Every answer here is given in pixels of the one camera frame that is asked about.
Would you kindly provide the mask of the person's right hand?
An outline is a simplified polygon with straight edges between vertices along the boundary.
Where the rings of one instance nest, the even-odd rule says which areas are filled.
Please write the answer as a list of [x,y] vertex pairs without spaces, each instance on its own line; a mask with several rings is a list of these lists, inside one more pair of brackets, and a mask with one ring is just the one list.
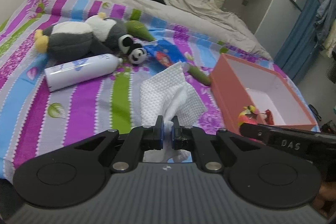
[[335,182],[322,182],[319,193],[312,202],[312,207],[315,208],[321,215],[330,218],[331,212],[326,210],[327,202],[335,202],[336,198]]

